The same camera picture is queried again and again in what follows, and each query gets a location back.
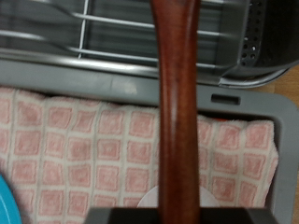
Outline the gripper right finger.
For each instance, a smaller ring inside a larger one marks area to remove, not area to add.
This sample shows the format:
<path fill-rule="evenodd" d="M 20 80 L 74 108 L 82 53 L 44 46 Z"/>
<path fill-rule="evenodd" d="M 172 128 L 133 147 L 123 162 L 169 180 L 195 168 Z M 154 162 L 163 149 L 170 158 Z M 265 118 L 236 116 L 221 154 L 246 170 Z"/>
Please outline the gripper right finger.
<path fill-rule="evenodd" d="M 200 224 L 278 224 L 267 209 L 202 208 Z"/>

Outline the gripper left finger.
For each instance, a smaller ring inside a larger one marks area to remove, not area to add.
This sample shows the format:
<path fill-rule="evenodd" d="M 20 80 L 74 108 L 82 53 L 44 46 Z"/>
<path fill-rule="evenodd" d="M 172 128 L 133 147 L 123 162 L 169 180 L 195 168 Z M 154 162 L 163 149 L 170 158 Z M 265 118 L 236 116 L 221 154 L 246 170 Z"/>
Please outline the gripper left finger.
<path fill-rule="evenodd" d="M 153 208 L 92 208 L 85 224 L 159 224 Z"/>

